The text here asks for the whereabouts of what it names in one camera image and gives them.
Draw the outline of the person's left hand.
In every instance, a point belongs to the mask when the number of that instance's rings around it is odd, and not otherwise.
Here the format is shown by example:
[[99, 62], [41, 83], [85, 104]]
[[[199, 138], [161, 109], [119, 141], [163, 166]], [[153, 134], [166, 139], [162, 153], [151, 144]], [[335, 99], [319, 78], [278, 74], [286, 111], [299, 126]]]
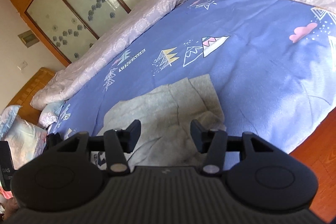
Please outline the person's left hand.
[[1, 187], [1, 207], [4, 211], [1, 213], [1, 222], [7, 220], [19, 210], [19, 205], [15, 197], [9, 191], [5, 191]]

